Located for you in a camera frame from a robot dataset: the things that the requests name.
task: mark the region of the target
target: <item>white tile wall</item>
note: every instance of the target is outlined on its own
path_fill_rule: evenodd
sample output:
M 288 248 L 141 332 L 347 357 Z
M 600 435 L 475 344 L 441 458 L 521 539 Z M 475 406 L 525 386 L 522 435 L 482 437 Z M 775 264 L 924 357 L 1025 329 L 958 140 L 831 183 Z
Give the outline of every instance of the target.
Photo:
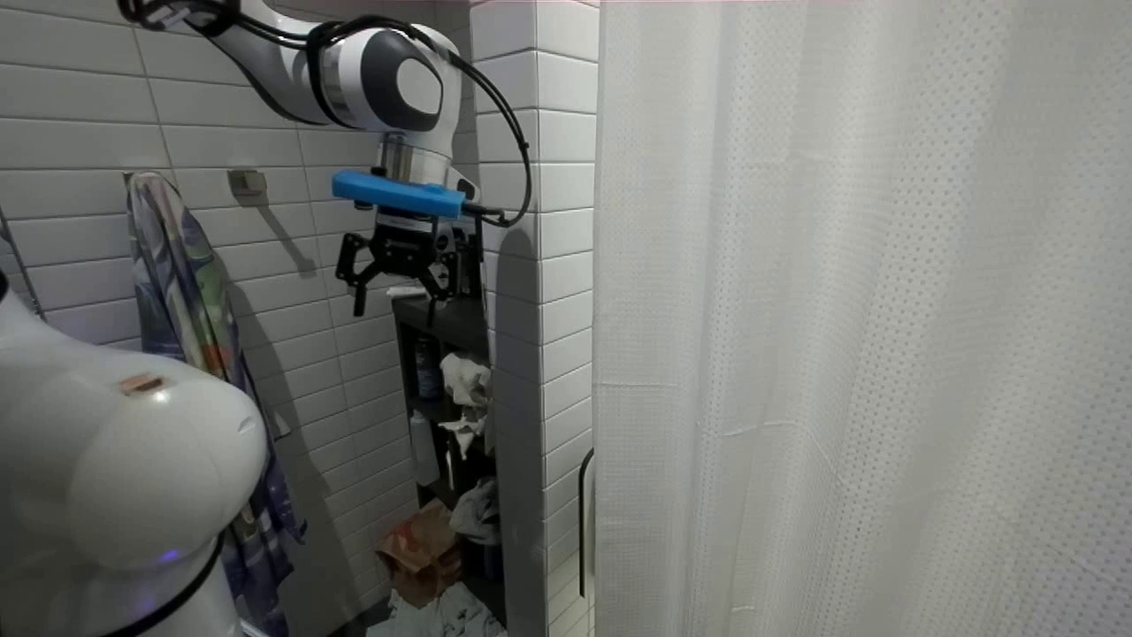
M 450 0 L 293 2 L 465 29 Z M 330 200 L 330 172 L 371 153 L 364 135 L 275 115 L 220 48 L 126 29 L 114 0 L 0 0 L 0 207 L 46 317 L 136 346 L 125 168 L 169 172 L 235 283 L 247 360 L 264 410 L 293 423 L 281 471 L 310 517 L 281 590 L 293 634 L 330 634 L 384 590 L 371 544 L 412 510 L 391 317 L 376 305 L 357 323 L 324 257 L 343 228 L 369 228 Z M 228 193 L 228 165 L 264 172 L 267 211 Z
M 593 287 L 593 140 L 596 140 L 596 8 L 579 0 L 471 8 L 482 71 L 521 109 L 531 137 L 537 211 L 489 233 L 489 324 L 494 329 L 498 458 L 504 517 L 509 629 L 589 634 L 575 594 L 575 471 L 593 437 L 589 287 Z M 498 111 L 478 95 L 482 193 L 521 199 L 521 162 Z

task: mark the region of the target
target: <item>white robot body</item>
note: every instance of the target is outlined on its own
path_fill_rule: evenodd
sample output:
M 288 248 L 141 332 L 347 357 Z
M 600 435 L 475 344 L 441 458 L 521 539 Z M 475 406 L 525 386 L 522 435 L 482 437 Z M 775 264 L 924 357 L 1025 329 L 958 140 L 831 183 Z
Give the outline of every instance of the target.
M 240 388 L 0 301 L 0 634 L 114 634 L 202 576 L 161 629 L 202 615 L 207 634 L 235 629 L 222 570 L 205 566 L 260 467 Z

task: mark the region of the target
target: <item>white shower curtain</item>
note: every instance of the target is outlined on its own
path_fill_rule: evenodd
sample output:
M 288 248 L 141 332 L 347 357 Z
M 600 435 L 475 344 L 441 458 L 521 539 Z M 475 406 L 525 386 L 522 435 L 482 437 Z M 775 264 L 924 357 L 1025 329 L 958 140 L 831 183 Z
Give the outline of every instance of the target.
M 596 634 L 1132 634 L 1132 2 L 600 2 Z

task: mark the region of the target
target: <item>striped towel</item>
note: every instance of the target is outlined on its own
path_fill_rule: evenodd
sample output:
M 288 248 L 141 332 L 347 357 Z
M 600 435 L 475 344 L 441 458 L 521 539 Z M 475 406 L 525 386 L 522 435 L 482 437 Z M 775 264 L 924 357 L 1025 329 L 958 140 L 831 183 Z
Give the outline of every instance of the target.
M 141 346 L 205 367 L 255 397 L 228 308 L 228 278 L 180 192 L 160 172 L 130 172 L 126 215 Z M 303 522 L 288 510 L 275 452 L 267 452 L 255 495 L 225 527 L 222 561 L 240 615 L 273 637 L 287 637 L 280 606 L 280 582 L 293 570 L 287 539 L 300 541 Z

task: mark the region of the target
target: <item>tiled wall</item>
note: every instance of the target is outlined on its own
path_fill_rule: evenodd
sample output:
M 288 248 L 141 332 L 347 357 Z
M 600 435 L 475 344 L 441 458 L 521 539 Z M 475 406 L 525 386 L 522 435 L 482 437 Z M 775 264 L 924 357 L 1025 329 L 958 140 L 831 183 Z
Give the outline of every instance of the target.
M 593 437 L 596 15 L 579 0 L 471 8 L 478 68 L 515 107 L 537 179 L 537 211 L 489 240 L 509 622 L 531 637 L 589 634 L 575 471 Z M 515 200 L 521 162 L 489 100 L 478 100 L 478 153 L 484 199 Z
M 384 9 L 465 37 L 455 0 L 288 2 Z M 324 634 L 384 590 L 376 535 L 412 510 L 389 310 L 376 294 L 353 317 L 332 278 L 339 233 L 369 228 L 369 215 L 330 199 L 330 172 L 369 165 L 371 147 L 280 119 L 207 42 L 126 29 L 114 0 L 0 0 L 0 207 L 46 317 L 136 346 L 125 168 L 165 168 L 235 278 L 247 357 L 267 410 L 293 423 L 280 456 L 310 520 L 287 582 L 293 634 Z M 264 207 L 233 200 L 228 165 L 264 172 Z

